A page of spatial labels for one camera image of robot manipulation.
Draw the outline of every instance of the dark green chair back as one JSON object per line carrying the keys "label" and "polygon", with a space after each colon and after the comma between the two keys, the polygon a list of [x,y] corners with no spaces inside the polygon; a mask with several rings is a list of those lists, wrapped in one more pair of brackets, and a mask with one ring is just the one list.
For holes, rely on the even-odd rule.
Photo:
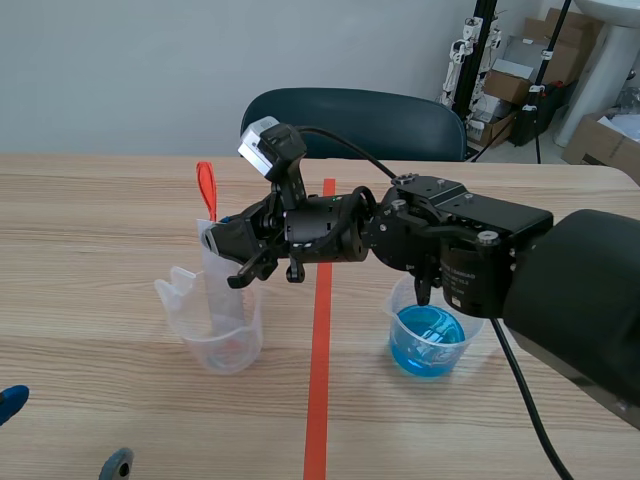
{"label": "dark green chair back", "polygon": [[[312,126],[355,143],[381,160],[461,162],[467,137],[450,109],[421,98],[342,88],[285,88],[256,98],[242,131],[271,116],[294,126]],[[359,158],[333,140],[305,135],[309,158]]]}

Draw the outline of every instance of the plastic cup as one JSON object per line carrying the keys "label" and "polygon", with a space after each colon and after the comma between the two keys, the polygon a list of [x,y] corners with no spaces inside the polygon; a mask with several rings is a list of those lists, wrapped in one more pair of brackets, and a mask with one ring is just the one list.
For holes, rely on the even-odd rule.
{"label": "plastic cup", "polygon": [[384,311],[391,316],[391,354],[402,368],[421,377],[451,371],[486,322],[451,308],[441,290],[432,290],[430,305],[417,306],[410,275],[393,287]]}
{"label": "plastic cup", "polygon": [[229,375],[244,370],[262,348],[261,288],[253,282],[231,289],[227,277],[240,265],[213,255],[204,272],[179,267],[171,283],[156,280],[169,326],[207,370]]}

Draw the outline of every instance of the orange spoon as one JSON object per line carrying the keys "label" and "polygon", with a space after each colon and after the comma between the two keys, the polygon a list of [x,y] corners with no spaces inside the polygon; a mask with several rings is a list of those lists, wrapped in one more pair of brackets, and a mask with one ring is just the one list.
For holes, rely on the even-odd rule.
{"label": "orange spoon", "polygon": [[216,191],[216,177],[213,175],[213,165],[211,162],[198,162],[196,165],[198,175],[198,187],[204,200],[207,210],[209,210],[209,220],[217,221],[218,195]]}

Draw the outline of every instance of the floor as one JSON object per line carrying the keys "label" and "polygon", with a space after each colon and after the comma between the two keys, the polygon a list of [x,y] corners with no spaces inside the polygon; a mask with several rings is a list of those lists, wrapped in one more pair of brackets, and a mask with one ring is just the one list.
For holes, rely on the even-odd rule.
{"label": "floor", "polygon": [[[562,160],[563,148],[553,143],[552,132],[544,132],[540,136],[540,156],[542,163],[566,165]],[[536,163],[536,143],[531,141],[523,147],[514,147],[504,142],[496,148],[490,148],[478,160],[478,163]]]}

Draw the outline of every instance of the wooden table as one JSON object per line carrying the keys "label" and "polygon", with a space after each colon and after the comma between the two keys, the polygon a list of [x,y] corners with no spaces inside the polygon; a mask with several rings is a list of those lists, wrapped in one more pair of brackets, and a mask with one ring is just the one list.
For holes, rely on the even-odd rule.
{"label": "wooden table", "polygon": [[[136,452],[133,480],[302,478],[315,268],[302,285],[287,284],[284,268],[266,284],[264,350],[231,377],[192,360],[153,288],[172,265],[198,268],[198,160],[0,156],[0,388],[32,389],[0,431],[0,478],[97,478],[121,446]],[[222,214],[268,191],[242,159],[214,164]],[[640,219],[640,190],[617,170],[389,165],[558,219],[579,208]],[[366,163],[308,160],[310,192],[327,172],[339,192],[388,188]],[[386,348],[380,304],[400,274],[370,255],[333,275],[327,478],[555,478],[490,328],[451,376],[419,381]],[[638,478],[640,433],[516,352],[575,478]]]}

